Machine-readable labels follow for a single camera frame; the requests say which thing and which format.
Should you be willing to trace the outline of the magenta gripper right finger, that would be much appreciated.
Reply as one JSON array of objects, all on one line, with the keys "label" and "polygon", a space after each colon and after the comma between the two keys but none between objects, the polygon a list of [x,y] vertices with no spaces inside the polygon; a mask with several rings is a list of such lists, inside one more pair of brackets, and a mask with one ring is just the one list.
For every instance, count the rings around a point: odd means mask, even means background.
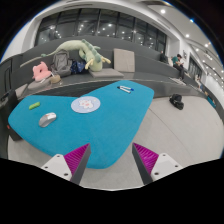
[{"label": "magenta gripper right finger", "polygon": [[144,185],[182,169],[167,153],[157,154],[137,143],[132,144],[132,154]]}]

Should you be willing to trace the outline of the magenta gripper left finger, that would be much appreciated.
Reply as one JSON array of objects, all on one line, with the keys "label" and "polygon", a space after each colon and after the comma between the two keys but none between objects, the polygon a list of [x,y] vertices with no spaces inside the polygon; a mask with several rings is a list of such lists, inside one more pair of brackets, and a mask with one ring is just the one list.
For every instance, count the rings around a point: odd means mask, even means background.
[{"label": "magenta gripper left finger", "polygon": [[42,169],[79,185],[90,154],[90,144],[85,144],[66,155],[56,154]]}]

